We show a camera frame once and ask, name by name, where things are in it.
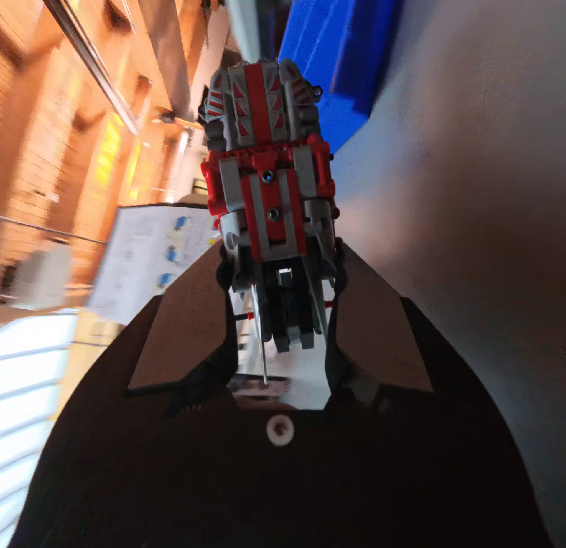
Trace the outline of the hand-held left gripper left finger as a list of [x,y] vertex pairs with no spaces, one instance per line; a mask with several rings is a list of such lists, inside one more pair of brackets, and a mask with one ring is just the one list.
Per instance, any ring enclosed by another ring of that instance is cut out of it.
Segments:
[[238,366],[233,266],[213,244],[161,297],[127,392],[169,392],[175,408],[223,395]]

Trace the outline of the red and grey lego model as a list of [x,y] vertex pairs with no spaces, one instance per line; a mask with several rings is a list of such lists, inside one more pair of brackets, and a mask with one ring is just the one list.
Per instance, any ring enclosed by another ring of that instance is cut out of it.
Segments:
[[208,209],[216,217],[234,292],[251,292],[261,367],[328,336],[323,282],[337,275],[335,182],[316,104],[322,88],[288,58],[216,71],[199,107],[208,156]]

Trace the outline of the white slatted panel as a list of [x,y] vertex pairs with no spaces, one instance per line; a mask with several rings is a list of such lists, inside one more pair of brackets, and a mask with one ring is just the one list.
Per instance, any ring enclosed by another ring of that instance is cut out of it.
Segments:
[[1,545],[7,546],[50,434],[75,333],[69,311],[1,328]]

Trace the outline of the lego instruction booklet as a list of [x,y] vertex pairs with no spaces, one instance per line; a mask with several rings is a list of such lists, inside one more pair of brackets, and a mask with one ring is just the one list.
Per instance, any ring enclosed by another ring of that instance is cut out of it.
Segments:
[[129,324],[216,242],[214,221],[206,204],[119,207],[87,310]]

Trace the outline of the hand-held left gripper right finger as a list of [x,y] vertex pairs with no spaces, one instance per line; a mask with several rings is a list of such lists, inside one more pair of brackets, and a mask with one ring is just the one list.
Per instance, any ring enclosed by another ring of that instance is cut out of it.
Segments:
[[330,396],[371,404],[382,387],[433,394],[400,295],[344,242],[336,245],[325,375]]

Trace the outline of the metal rail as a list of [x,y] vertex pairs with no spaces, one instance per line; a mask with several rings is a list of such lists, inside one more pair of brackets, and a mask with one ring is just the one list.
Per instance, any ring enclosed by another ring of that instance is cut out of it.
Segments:
[[133,135],[139,134],[138,118],[124,100],[108,69],[89,38],[69,0],[42,0],[63,34],[72,44],[97,85],[109,100],[123,125]]

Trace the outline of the blue plastic bin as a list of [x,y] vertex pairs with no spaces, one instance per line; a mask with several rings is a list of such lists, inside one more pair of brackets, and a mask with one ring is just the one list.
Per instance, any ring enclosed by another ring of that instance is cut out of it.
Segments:
[[321,134],[336,153],[369,119],[404,0],[293,0],[279,59],[322,87]]

